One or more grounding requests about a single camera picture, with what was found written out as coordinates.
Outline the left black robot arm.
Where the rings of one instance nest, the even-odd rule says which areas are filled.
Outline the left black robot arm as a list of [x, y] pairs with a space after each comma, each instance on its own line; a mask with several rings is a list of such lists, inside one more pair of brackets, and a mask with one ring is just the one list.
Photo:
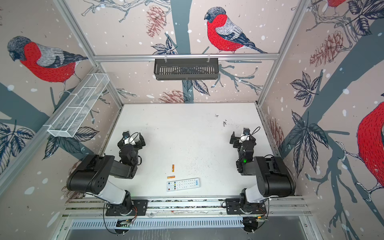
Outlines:
[[141, 133], [124, 132], [118, 142], [120, 160], [116, 161], [111, 155], [88, 155], [67, 180], [67, 189], [93, 195], [111, 205], [125, 205], [130, 199], [130, 193], [111, 181], [109, 177], [133, 179], [142, 164], [139, 150], [146, 146]]

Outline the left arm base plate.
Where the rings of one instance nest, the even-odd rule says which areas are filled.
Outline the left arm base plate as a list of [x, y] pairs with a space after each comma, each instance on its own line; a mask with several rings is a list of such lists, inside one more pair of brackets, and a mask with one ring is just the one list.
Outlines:
[[107, 204], [105, 215], [107, 217], [145, 216], [148, 202], [148, 200], [130, 200], [120, 205]]

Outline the white remote control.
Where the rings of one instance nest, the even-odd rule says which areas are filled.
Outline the white remote control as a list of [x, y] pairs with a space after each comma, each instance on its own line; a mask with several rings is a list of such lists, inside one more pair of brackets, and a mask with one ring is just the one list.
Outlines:
[[185, 179], [185, 180], [167, 182], [166, 190], [167, 192], [174, 192], [174, 191], [196, 189], [200, 187], [201, 187], [200, 178], [194, 178], [194, 179]]

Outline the aluminium front rail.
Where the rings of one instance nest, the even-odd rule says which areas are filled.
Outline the aluminium front rail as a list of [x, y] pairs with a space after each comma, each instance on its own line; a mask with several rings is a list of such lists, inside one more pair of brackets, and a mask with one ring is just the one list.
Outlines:
[[[227, 211], [237, 202], [229, 205], [227, 197], [170, 197], [148, 198], [146, 207], [137, 207], [139, 218], [186, 218], [186, 217], [227, 217]], [[107, 208], [104, 202], [96, 198], [71, 200], [61, 214], [62, 218], [93, 218], [99, 219]], [[250, 207], [234, 210], [236, 216], [265, 216], [265, 217], [301, 217], [312, 216], [309, 207], [302, 197], [272, 198], [261, 204], [255, 211]]]

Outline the aluminium top crossbar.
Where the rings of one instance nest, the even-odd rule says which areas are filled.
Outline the aluminium top crossbar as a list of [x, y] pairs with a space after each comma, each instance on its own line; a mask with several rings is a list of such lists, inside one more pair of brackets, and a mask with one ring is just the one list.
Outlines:
[[219, 61], [278, 60], [280, 54], [186, 54], [186, 55], [96, 55], [98, 63], [106, 62], [152, 62], [156, 59], [218, 59]]

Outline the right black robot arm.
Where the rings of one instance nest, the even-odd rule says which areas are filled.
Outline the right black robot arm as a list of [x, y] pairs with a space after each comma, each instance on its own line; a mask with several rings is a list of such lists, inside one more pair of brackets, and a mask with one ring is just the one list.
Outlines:
[[259, 204], [270, 198], [294, 195], [296, 183], [283, 159], [274, 155], [254, 156], [257, 143], [249, 129], [244, 128], [240, 137], [232, 133], [230, 144], [238, 151], [238, 173], [256, 178], [254, 186], [240, 193], [240, 205]]

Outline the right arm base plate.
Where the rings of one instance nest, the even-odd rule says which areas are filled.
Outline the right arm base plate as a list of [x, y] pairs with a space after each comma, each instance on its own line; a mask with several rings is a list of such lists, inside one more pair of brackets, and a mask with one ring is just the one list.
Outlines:
[[227, 215], [266, 215], [267, 209], [264, 203], [248, 203], [240, 199], [225, 199], [222, 207]]

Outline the black wall basket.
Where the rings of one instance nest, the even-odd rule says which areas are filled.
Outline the black wall basket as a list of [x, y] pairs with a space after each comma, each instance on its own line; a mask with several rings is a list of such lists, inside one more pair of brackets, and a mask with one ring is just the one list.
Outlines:
[[216, 80], [218, 59], [156, 59], [154, 75], [158, 81]]

